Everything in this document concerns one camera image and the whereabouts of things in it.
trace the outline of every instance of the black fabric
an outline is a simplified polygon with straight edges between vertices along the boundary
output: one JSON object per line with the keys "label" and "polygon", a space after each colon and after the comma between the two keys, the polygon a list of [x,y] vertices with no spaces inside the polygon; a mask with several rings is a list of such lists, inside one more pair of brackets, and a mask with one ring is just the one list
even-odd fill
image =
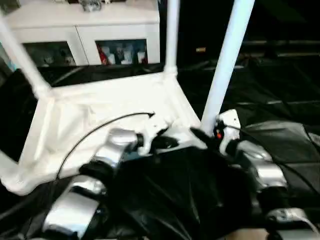
{"label": "black fabric", "polygon": [[[236,109],[241,126],[249,133],[243,134],[244,139],[263,145],[277,161],[297,170],[320,192],[319,64],[318,57],[252,58],[246,67],[234,71],[221,111]],[[56,84],[63,86],[159,72],[162,66],[86,66],[63,77],[74,69],[40,71],[49,83],[60,79]],[[213,74],[197,67],[178,74],[178,82],[200,118]],[[0,118],[0,148],[18,161],[37,103],[20,71],[0,87],[0,100],[5,113]],[[282,169],[290,186],[290,205],[304,208],[313,221],[320,222],[319,198],[294,173]],[[114,228],[105,234],[114,238],[138,231],[151,240],[215,239],[241,226],[259,226],[261,210],[246,186],[243,172],[228,168],[212,152],[194,148],[172,152],[170,157],[128,162],[110,186],[108,206],[112,205]],[[4,195],[2,211],[31,197],[18,197],[2,189]],[[31,201],[16,213],[20,225],[16,217],[4,219],[6,224],[0,221],[1,236],[26,231],[33,215],[31,229],[39,230],[41,213],[48,206],[43,201]]]}

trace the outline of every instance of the black plastic sheet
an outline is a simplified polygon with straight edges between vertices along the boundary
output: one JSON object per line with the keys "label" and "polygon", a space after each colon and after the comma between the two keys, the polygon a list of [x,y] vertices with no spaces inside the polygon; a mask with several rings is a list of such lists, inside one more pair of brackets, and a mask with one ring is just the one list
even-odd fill
{"label": "black plastic sheet", "polygon": [[[318,192],[319,64],[318,57],[250,59],[246,67],[234,71],[221,110],[236,109],[242,127],[249,133],[242,137],[264,146],[278,161],[301,173]],[[63,78],[72,69],[42,68],[41,73],[49,83],[62,79],[58,84],[63,86],[158,72],[161,66],[90,66]],[[184,93],[200,118],[212,77],[213,72],[203,69],[181,71],[178,75]],[[29,97],[30,91],[20,72],[14,73],[4,88],[0,88],[1,109],[7,111],[0,119],[0,148],[15,160],[19,159],[37,102],[32,95]],[[6,104],[10,99],[14,102],[11,107]],[[294,173],[285,167],[282,169],[290,186],[290,203],[304,208],[313,221],[320,222],[319,196]],[[67,181],[61,181],[60,191]],[[12,199],[3,211],[30,198],[2,192],[9,195],[6,199]],[[45,213],[48,203],[31,202],[15,215],[22,227],[11,218],[5,227],[0,224],[2,233],[10,231],[2,236],[17,236],[28,230],[32,215],[38,218],[32,219],[29,233],[40,229],[43,218],[39,216]],[[215,153],[195,148],[127,162],[111,186],[108,206],[111,216],[106,221],[108,231],[100,232],[101,237],[215,239],[240,227],[261,227],[262,224],[261,210],[247,187],[244,173],[229,168]]]}

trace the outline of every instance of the black cable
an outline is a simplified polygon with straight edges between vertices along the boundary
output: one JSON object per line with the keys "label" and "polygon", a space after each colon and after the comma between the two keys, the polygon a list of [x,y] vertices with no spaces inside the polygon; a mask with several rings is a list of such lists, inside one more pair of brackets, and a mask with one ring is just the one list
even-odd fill
{"label": "black cable", "polygon": [[110,121],[107,121],[97,127],[95,127],[94,129],[92,129],[91,131],[89,131],[86,135],[84,135],[74,146],[73,148],[67,153],[67,155],[64,157],[60,167],[59,167],[59,170],[58,172],[56,173],[56,176],[55,176],[55,182],[58,181],[60,179],[59,175],[62,171],[62,168],[64,166],[64,164],[66,163],[67,159],[69,158],[69,156],[73,153],[73,151],[78,147],[78,145],[80,143],[83,142],[83,140],[85,140],[88,136],[90,136],[92,133],[94,133],[95,131],[115,122],[115,121],[118,121],[118,120],[121,120],[121,119],[124,119],[124,118],[128,118],[128,117],[132,117],[132,116],[137,116],[137,115],[148,115],[149,118],[151,118],[155,113],[151,113],[151,112],[136,112],[136,113],[131,113],[131,114],[127,114],[127,115],[123,115],[123,116],[120,116],[120,117],[117,117],[115,119],[112,119]]}
{"label": "black cable", "polygon": [[[155,113],[151,113],[151,112],[135,112],[135,113],[131,113],[131,114],[127,114],[127,115],[123,115],[123,116],[120,116],[120,117],[117,117],[117,118],[114,118],[110,121],[107,121],[105,123],[102,123],[101,125],[95,127],[94,129],[92,129],[91,131],[89,131],[86,135],[84,135],[72,148],[71,150],[67,153],[67,155],[64,157],[57,173],[56,173],[56,176],[55,176],[55,179],[53,181],[53,184],[52,184],[52,188],[51,188],[51,193],[49,195],[49,203],[48,203],[48,209],[47,209],[47,214],[51,208],[51,205],[53,203],[53,198],[55,196],[55,191],[56,191],[56,187],[57,187],[57,183],[60,179],[60,173],[63,169],[63,166],[64,164],[66,163],[67,159],[69,158],[69,156],[73,153],[73,151],[79,146],[80,143],[82,143],[88,136],[90,136],[92,133],[96,132],[97,130],[113,123],[113,122],[116,122],[118,120],[121,120],[121,119],[124,119],[124,118],[128,118],[128,117],[133,117],[133,116],[137,116],[137,115],[148,115],[149,118],[151,118]],[[30,229],[30,226],[32,225],[32,221],[33,221],[33,217],[30,218],[29,220],[29,227],[28,229],[26,230],[26,233],[29,232],[29,229]]]}
{"label": "black cable", "polygon": [[232,128],[235,130],[240,131],[241,133],[251,137],[252,139],[254,139],[259,145],[261,145],[271,156],[272,158],[272,162],[285,167],[286,169],[288,169],[290,172],[292,172],[293,174],[295,174],[297,177],[299,177],[309,188],[310,190],[313,192],[313,194],[315,194],[316,196],[318,196],[320,198],[320,192],[318,192],[315,187],[311,184],[311,182],[306,179],[301,173],[299,173],[297,170],[295,170],[294,168],[290,167],[289,165],[285,164],[282,161],[279,161],[276,159],[276,157],[268,150],[268,148],[266,148],[263,144],[261,144],[261,141],[259,141],[255,136],[253,136],[252,134],[250,134],[249,132],[247,132],[246,130],[239,128],[239,127],[235,127],[235,126],[229,126],[229,125],[225,125],[227,128]]}

